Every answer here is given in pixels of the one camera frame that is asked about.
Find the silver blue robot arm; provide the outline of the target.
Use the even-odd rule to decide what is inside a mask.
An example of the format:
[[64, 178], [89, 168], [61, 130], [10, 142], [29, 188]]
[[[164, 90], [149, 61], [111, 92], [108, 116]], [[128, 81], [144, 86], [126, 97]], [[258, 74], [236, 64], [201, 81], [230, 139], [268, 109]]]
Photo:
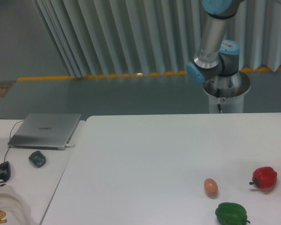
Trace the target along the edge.
[[188, 76], [203, 84], [243, 66], [281, 66], [281, 0], [203, 0], [205, 27]]

